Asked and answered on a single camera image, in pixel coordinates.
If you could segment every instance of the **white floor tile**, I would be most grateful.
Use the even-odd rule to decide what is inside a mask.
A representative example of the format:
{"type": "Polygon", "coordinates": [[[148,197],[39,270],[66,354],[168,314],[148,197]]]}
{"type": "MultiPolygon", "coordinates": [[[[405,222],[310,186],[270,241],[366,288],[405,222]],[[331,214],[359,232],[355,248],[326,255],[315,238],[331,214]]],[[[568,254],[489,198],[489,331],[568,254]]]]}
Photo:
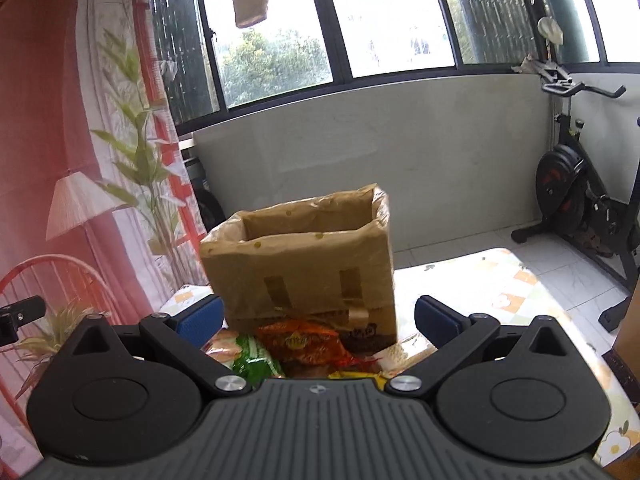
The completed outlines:
{"type": "Polygon", "coordinates": [[[394,269],[406,269],[407,267],[414,267],[416,265],[417,263],[411,251],[398,251],[394,253],[394,269]]]}
{"type": "Polygon", "coordinates": [[[552,235],[532,238],[512,251],[535,274],[544,274],[580,260],[577,252],[569,250],[562,240],[552,235]]]}
{"type": "Polygon", "coordinates": [[[549,280],[547,280],[546,282],[543,282],[542,280],[540,280],[540,282],[542,282],[546,290],[548,290],[549,294],[551,294],[554,300],[556,300],[558,302],[558,305],[560,305],[562,308],[564,308],[567,311],[571,310],[572,308],[575,308],[573,301],[570,300],[568,297],[566,297],[562,293],[562,290],[557,288],[553,283],[549,282],[549,280]]]}
{"type": "Polygon", "coordinates": [[[615,286],[596,298],[578,305],[575,309],[593,325],[594,329],[596,329],[596,331],[605,341],[607,341],[609,345],[613,345],[613,342],[616,340],[616,335],[608,333],[598,322],[598,318],[600,317],[600,314],[610,306],[617,305],[626,297],[627,292],[621,287],[615,286]]]}
{"type": "Polygon", "coordinates": [[[580,311],[578,311],[578,309],[574,308],[569,312],[569,314],[574,321],[574,325],[577,326],[587,343],[591,345],[598,355],[602,355],[611,349],[611,344],[602,337],[602,335],[594,328],[589,320],[586,319],[580,311]]]}
{"type": "Polygon", "coordinates": [[[456,241],[465,254],[475,254],[494,247],[504,247],[504,240],[493,231],[458,238],[456,241]]]}
{"type": "Polygon", "coordinates": [[[448,242],[411,249],[411,254],[417,265],[425,265],[457,258],[466,253],[457,240],[449,240],[448,242]]]}
{"type": "Polygon", "coordinates": [[[567,298],[570,308],[589,301],[616,285],[595,264],[587,260],[578,260],[539,274],[538,279],[549,290],[560,292],[567,298]]]}

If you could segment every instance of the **metal screw head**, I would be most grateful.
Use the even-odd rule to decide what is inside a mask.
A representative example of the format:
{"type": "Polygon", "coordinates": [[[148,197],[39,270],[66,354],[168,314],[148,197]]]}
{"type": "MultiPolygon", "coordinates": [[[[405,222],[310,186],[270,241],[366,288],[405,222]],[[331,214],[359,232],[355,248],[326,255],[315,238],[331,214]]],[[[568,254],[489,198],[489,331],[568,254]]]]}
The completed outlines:
{"type": "Polygon", "coordinates": [[[413,375],[398,375],[389,381],[389,386],[400,392],[414,392],[422,386],[422,381],[413,375]]]}
{"type": "Polygon", "coordinates": [[[312,394],[316,394],[316,395],[324,394],[326,391],[326,386],[322,386],[322,384],[314,384],[312,387],[309,388],[309,391],[312,394]]]}
{"type": "Polygon", "coordinates": [[[216,388],[223,392],[238,392],[246,386],[246,381],[237,375],[223,375],[216,379],[216,388]]]}

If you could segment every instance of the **green snack bag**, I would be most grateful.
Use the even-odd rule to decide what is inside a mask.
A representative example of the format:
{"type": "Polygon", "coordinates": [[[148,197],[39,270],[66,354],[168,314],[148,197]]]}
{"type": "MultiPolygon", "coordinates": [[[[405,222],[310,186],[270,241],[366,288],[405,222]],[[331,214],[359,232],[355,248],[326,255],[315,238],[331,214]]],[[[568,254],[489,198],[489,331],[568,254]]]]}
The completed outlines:
{"type": "Polygon", "coordinates": [[[269,377],[284,377],[279,362],[271,357],[267,349],[250,335],[239,335],[236,344],[242,349],[236,357],[232,370],[244,377],[251,386],[269,377]]]}
{"type": "Polygon", "coordinates": [[[253,336],[222,329],[202,350],[216,361],[245,378],[251,386],[270,377],[284,377],[280,364],[253,336]]]}

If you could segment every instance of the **wall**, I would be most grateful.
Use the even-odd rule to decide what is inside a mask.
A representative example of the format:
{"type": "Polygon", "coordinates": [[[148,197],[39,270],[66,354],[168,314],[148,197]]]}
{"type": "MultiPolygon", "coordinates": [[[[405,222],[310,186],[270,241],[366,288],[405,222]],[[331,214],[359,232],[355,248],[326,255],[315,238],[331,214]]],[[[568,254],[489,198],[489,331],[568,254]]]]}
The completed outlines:
{"type": "Polygon", "coordinates": [[[533,220],[549,114],[536,76],[461,76],[283,105],[194,139],[227,214],[377,182],[404,250],[533,220]]]}
{"type": "Polygon", "coordinates": [[[574,79],[611,91],[620,85],[627,88],[616,100],[581,92],[573,99],[572,115],[586,123],[580,142],[607,191],[628,202],[640,160],[640,75],[576,74],[574,79]]]}

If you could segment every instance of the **brown paper bag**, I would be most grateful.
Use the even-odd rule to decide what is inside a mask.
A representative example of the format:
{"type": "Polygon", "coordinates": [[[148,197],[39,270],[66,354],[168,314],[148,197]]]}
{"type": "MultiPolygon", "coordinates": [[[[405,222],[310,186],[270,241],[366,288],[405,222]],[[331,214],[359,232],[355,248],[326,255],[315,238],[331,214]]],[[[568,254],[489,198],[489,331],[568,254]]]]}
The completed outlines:
{"type": "Polygon", "coordinates": [[[229,328],[294,317],[335,328],[351,352],[395,343],[388,220],[375,184],[233,215],[200,245],[229,328]]]}

